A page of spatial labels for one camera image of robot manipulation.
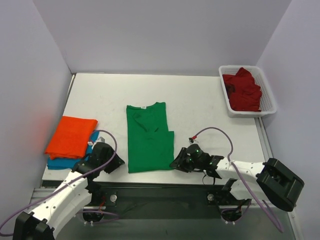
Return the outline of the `green t-shirt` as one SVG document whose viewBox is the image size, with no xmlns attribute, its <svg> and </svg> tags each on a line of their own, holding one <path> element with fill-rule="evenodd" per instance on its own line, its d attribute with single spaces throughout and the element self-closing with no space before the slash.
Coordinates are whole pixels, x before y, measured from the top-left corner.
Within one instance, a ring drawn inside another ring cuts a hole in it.
<svg viewBox="0 0 320 240">
<path fill-rule="evenodd" d="M 128 172 L 171 170 L 175 133 L 168 128 L 166 103 L 127 105 L 126 119 Z"/>
</svg>

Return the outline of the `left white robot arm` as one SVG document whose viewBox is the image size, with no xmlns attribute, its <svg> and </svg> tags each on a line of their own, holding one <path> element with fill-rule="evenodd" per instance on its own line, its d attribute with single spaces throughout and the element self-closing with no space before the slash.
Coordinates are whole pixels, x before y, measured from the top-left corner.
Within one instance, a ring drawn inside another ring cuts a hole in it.
<svg viewBox="0 0 320 240">
<path fill-rule="evenodd" d="M 106 193 L 95 182 L 102 171 L 110 174 L 124 161 L 107 143 L 98 142 L 92 152 L 77 162 L 58 188 L 37 201 L 30 212 L 21 212 L 15 220 L 14 240 L 53 240 L 71 218 L 86 205 L 106 202 Z"/>
</svg>

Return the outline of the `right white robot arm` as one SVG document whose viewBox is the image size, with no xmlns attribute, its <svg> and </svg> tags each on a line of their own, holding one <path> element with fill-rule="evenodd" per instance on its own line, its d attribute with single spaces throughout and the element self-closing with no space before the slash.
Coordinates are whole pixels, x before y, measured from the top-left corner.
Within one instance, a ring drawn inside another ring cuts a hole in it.
<svg viewBox="0 0 320 240">
<path fill-rule="evenodd" d="M 183 147 L 169 165 L 185 172 L 205 172 L 216 179 L 232 179 L 258 185 L 255 189 L 232 184 L 221 192 L 222 200 L 233 204 L 237 200 L 251 199 L 253 192 L 258 200 L 268 200 L 275 207 L 292 212 L 305 186 L 304 181 L 276 158 L 266 162 L 228 161 L 227 157 L 210 155 L 198 144 Z"/>
</svg>

